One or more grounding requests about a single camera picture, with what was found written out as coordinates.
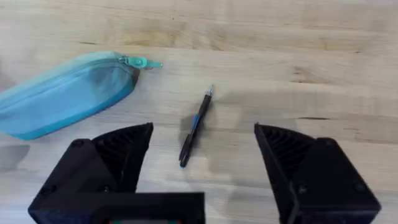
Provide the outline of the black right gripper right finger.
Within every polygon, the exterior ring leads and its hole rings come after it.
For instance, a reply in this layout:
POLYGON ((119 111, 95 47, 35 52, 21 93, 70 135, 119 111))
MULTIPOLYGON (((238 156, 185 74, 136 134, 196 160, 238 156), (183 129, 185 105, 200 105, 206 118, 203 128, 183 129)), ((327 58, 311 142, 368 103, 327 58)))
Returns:
POLYGON ((282 224, 371 223, 381 204, 332 138, 256 123, 282 224))

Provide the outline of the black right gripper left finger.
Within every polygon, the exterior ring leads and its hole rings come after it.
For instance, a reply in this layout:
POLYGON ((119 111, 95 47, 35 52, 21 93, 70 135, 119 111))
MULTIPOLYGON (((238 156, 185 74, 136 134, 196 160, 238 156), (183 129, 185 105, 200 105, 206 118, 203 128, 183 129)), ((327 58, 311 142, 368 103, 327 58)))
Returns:
POLYGON ((152 123, 71 142, 27 211, 36 223, 107 223, 104 207, 131 201, 152 123))

